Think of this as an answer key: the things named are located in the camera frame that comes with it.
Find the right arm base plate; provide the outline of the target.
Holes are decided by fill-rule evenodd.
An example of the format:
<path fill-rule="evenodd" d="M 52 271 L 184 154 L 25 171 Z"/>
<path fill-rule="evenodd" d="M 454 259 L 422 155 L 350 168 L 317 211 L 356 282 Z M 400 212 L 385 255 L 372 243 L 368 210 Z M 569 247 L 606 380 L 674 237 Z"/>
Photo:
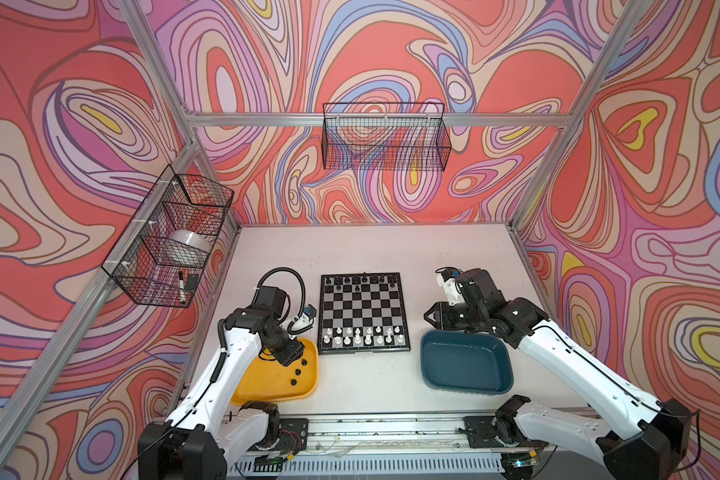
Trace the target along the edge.
<path fill-rule="evenodd" d="M 472 449 L 543 450 L 549 445 L 548 442 L 530 440 L 518 430 L 510 430 L 508 434 L 501 433 L 496 423 L 493 415 L 466 416 L 463 418 L 463 426 L 459 427 L 457 432 L 466 436 L 468 445 Z"/>

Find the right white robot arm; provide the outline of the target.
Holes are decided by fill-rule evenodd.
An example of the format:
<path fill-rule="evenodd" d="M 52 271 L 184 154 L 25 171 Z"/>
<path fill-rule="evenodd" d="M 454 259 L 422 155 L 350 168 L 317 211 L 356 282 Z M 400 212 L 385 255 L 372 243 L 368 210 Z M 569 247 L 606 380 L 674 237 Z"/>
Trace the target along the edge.
<path fill-rule="evenodd" d="M 615 373 L 530 300 L 505 299 L 486 270 L 441 267 L 436 279 L 446 299 L 426 312 L 428 323 L 503 341 L 565 382 L 599 416 L 569 414 L 514 395 L 487 429 L 499 443 L 560 446 L 604 466 L 615 479 L 668 479 L 682 470 L 697 412 L 676 399 L 662 401 Z"/>

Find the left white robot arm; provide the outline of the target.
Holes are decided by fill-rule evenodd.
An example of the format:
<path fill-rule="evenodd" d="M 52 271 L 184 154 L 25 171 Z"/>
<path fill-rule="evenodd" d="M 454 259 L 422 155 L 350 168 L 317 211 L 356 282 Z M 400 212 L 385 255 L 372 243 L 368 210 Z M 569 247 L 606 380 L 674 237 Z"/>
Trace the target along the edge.
<path fill-rule="evenodd" d="M 244 404 L 229 413 L 231 400 L 250 365 L 259 358 L 288 367 L 305 347 L 282 323 L 289 295 L 266 280 L 258 281 L 251 303 L 217 323 L 218 349 L 197 383 L 163 421 L 150 423 L 137 441 L 132 462 L 140 479 L 225 479 L 251 447 L 272 445 L 280 437 L 276 405 Z"/>

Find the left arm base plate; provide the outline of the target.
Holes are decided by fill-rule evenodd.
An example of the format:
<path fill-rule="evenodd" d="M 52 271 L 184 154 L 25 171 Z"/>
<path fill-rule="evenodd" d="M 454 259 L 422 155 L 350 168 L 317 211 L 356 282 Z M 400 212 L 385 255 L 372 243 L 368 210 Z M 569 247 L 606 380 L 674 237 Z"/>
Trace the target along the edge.
<path fill-rule="evenodd" d="M 250 454 L 287 456 L 295 455 L 308 446 L 309 420 L 294 417 L 280 420 L 280 433 L 276 441 L 266 444 L 264 441 L 248 448 Z"/>

